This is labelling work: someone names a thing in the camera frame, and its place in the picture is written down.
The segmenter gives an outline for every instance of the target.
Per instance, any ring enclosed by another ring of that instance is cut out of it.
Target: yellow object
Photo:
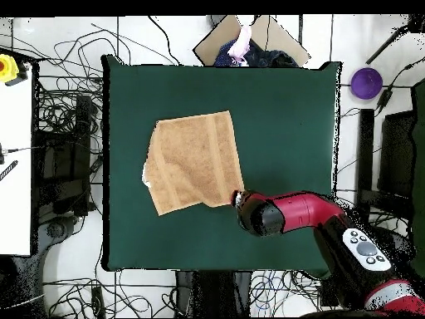
[[[9,55],[0,54],[0,82],[9,82],[17,78],[19,69],[15,59]]]

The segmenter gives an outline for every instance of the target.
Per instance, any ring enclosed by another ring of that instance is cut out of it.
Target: gray circular button
[[[376,246],[373,243],[363,242],[357,245],[357,252],[362,256],[374,256],[378,253]]]

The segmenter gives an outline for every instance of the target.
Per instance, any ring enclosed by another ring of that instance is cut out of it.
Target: pink object
[[[238,63],[246,63],[244,56],[249,51],[249,41],[251,40],[251,26],[242,26],[239,37],[229,49],[227,54]]]

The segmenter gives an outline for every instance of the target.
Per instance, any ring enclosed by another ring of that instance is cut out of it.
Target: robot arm
[[[377,246],[367,227],[329,199],[311,192],[266,197],[235,191],[232,206],[241,227],[258,237],[312,227],[342,307],[425,315],[425,302],[398,274],[397,255]]]

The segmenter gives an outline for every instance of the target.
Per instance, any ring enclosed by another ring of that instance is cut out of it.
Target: dark blue cloth
[[[244,58],[249,67],[298,67],[295,60],[285,52],[278,50],[263,51],[252,41],[250,41],[250,50]]]
[[[236,39],[220,47],[214,66],[238,66],[234,64],[233,59],[227,54],[235,41]],[[249,46],[249,52],[244,56],[249,67],[298,67],[295,60],[285,52],[278,50],[264,51],[253,41],[250,41]]]
[[[230,41],[229,43],[224,44],[218,51],[216,61],[214,66],[232,66],[233,59],[227,54],[232,45],[235,43],[236,39]]]

